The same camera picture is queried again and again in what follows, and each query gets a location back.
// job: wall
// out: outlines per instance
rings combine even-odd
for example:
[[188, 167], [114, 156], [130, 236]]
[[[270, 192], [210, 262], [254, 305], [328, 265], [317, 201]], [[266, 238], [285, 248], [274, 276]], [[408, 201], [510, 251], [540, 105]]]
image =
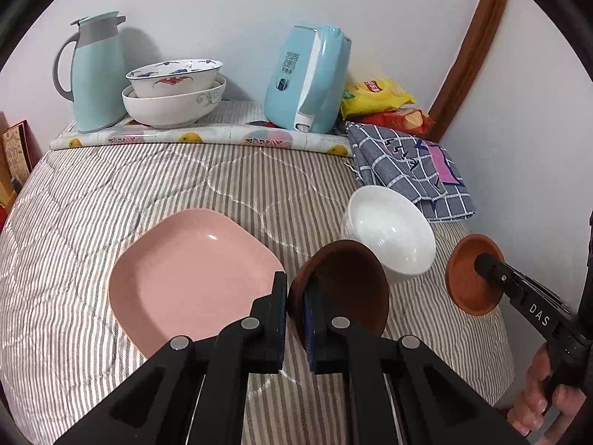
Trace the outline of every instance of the wall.
[[[532, 0], [509, 0], [443, 140], [476, 202], [471, 230], [575, 307], [593, 207], [591, 102], [593, 83], [554, 24]], [[509, 403], [543, 338], [508, 303], [503, 315], [516, 372]]]
[[[226, 97], [263, 101], [291, 25], [329, 22], [352, 38], [352, 78], [396, 78], [428, 108], [455, 59], [478, 0], [56, 0], [0, 72], [0, 110], [26, 118], [41, 149], [72, 118], [54, 90], [55, 52], [73, 20], [113, 9], [129, 69], [166, 59], [224, 62]], [[69, 54], [60, 77], [67, 87]]]

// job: kettle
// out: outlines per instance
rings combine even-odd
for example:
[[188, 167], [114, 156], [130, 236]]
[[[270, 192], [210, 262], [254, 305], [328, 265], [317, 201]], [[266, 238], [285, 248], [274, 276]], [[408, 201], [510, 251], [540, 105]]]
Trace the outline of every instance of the kettle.
[[[94, 132], [115, 125], [126, 115], [122, 90], [128, 86], [117, 26], [126, 21], [111, 11], [72, 22], [78, 31], [68, 38], [53, 61], [53, 84], [74, 102], [79, 132]], [[67, 44], [76, 42], [67, 92], [57, 78], [57, 64]]]
[[293, 27], [266, 92], [266, 118], [284, 129], [329, 132], [340, 109], [351, 43], [335, 26]]

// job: hand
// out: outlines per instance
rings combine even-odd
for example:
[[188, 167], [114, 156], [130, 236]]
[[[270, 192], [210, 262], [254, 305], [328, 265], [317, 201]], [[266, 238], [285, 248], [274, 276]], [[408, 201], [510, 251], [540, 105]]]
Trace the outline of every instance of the hand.
[[[544, 423], [542, 413], [547, 407], [543, 381], [550, 376], [550, 358], [546, 346], [542, 346], [533, 357], [525, 378], [525, 390], [509, 410], [507, 420], [523, 436], [539, 429]], [[553, 445], [568, 429], [572, 420], [585, 402], [585, 395], [578, 388], [560, 385], [552, 395], [552, 404], [561, 411], [561, 415], [538, 440], [537, 445]]]

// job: folded cloth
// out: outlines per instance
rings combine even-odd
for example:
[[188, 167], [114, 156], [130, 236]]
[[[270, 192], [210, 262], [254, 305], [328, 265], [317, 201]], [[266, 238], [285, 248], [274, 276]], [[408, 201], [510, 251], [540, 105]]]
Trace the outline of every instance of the folded cloth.
[[348, 123], [354, 172], [362, 185], [384, 185], [410, 199], [429, 221], [476, 213], [455, 164], [434, 142], [370, 124]]

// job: stacked bowl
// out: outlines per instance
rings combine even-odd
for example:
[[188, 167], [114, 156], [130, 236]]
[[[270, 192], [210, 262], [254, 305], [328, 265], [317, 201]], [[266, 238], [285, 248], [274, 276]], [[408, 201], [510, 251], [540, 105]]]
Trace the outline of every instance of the stacked bowl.
[[157, 129], [173, 129], [212, 112], [222, 99], [226, 80], [215, 60], [154, 63], [126, 75], [132, 83], [122, 92], [130, 116]]

